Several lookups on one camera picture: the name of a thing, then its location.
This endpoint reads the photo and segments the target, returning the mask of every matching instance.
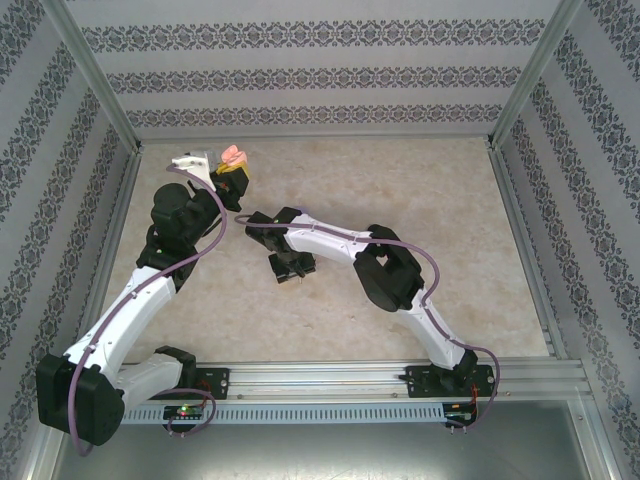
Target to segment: patterned wallpaper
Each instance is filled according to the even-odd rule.
[[[129,152],[41,5],[0,6],[0,479],[36,424],[35,367],[87,306]]]
[[[487,134],[557,3],[68,5],[144,140]]]
[[[640,15],[579,10],[503,145],[570,354],[623,469],[640,478]]]

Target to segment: floor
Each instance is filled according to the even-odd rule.
[[[153,194],[181,181],[164,171],[171,158],[197,149],[219,155],[231,143],[145,147],[105,307],[135,268]],[[238,145],[251,170],[242,213],[272,216],[295,206],[337,226],[390,227],[438,261],[442,281],[434,304],[458,336],[498,356],[548,355],[482,139]],[[278,285],[267,250],[233,222],[227,232],[127,361],[142,361],[165,344],[203,362],[427,357],[398,316],[368,301],[352,267],[317,258],[316,273]],[[429,282],[428,264],[419,261]]]

